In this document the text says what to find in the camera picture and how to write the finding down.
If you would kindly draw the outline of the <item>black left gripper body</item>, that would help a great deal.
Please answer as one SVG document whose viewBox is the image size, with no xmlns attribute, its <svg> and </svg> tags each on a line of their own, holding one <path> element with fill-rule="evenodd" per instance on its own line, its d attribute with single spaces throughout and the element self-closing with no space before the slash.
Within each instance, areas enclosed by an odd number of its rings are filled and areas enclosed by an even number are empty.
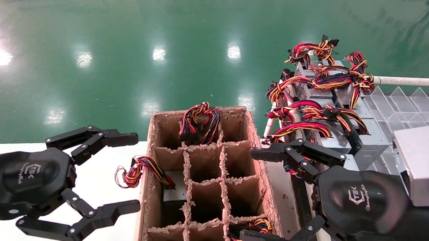
<svg viewBox="0 0 429 241">
<path fill-rule="evenodd" d="M 50 214 L 75 185 L 71 157 L 56 148 L 0 154 L 0 220 Z"/>
</svg>

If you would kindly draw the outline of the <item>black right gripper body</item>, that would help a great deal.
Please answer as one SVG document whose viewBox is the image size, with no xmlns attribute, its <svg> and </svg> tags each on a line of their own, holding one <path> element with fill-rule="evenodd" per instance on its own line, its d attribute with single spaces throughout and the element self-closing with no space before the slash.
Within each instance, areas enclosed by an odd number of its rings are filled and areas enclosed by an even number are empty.
<svg viewBox="0 0 429 241">
<path fill-rule="evenodd" d="M 319 199 L 330 226 L 361 241 L 392 241 L 412 205 L 400 177 L 340 166 L 320 175 Z"/>
</svg>

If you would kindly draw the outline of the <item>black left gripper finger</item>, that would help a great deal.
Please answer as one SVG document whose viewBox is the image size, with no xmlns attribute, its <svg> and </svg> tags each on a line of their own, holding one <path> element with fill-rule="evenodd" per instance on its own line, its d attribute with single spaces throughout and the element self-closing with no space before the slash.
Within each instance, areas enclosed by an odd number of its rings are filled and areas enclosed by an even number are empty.
<svg viewBox="0 0 429 241">
<path fill-rule="evenodd" d="M 46 139 L 47 148 L 56 148 L 60 151 L 78 145 L 71 152 L 71 160 L 75 165 L 82 165 L 94 154 L 107 147 L 123 147 L 138 144 L 137 133 L 119 133 L 116 129 L 100 129 L 95 126 L 86 126 L 65 132 Z"/>
<path fill-rule="evenodd" d="M 113 226 L 121 215 L 139 212 L 138 200 L 104 204 L 97 209 L 92 208 L 72 189 L 61 193 L 62 201 L 68 203 L 82 218 L 73 225 L 58 224 L 39 220 L 29 216 L 17 221 L 16 226 L 24 234 L 59 241 L 83 241 L 97 229 Z"/>
</svg>

